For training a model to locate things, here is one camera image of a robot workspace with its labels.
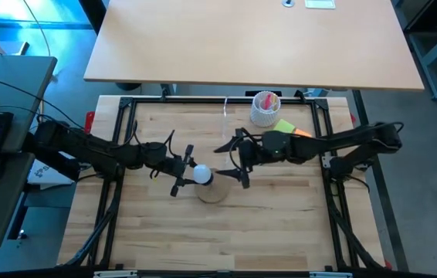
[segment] wooden tabletop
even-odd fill
[[[100,97],[94,135],[112,138],[119,99]],[[346,99],[330,98],[328,103],[334,131],[351,129]],[[238,127],[253,134],[268,129],[252,125],[249,105],[228,105],[226,124],[222,108],[221,104],[139,103],[137,135],[141,141],[164,141],[175,129],[173,152],[184,154],[186,145],[193,144],[198,163],[232,168],[227,154],[212,151],[228,141]],[[314,134],[308,106],[282,106],[279,118]],[[226,138],[222,138],[222,129]],[[127,171],[111,265],[123,263],[126,269],[139,270],[323,270],[326,265],[335,266],[320,172],[318,158],[302,165],[257,166],[250,174],[251,188],[245,190],[232,180],[234,185],[224,201],[205,204],[195,196],[193,185],[180,189],[178,197],[172,198],[169,193],[174,178],[160,174],[152,181],[147,168]],[[187,171],[185,177],[192,178],[191,173]],[[354,233],[383,263],[368,191],[354,181],[345,186]],[[101,188],[102,181],[97,178],[78,183],[59,263],[73,257],[93,231]],[[341,242],[348,262],[342,233]]]
[[[85,80],[423,90],[390,0],[112,0]]]

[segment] white ball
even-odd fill
[[[205,164],[198,164],[193,168],[193,179],[199,184],[205,184],[210,180],[212,171]]]

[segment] black table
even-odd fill
[[[17,86],[37,97],[43,97],[56,63],[57,59],[53,57],[0,56],[0,81]],[[39,107],[39,100],[0,84],[1,105],[35,111]],[[8,154],[5,155],[5,170],[0,179],[1,246],[35,159],[32,154],[18,153],[35,114],[13,107],[1,107],[0,111],[14,114],[11,129],[3,145],[3,150]]]

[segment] green sticky note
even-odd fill
[[[288,122],[284,119],[280,119],[279,122],[273,128],[273,130],[281,131],[284,133],[292,133],[295,128],[296,127],[293,124],[291,124],[290,122]]]

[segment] red tag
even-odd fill
[[[86,113],[86,119],[85,119],[85,133],[86,134],[89,134],[91,132],[94,118],[95,118],[95,112]]]

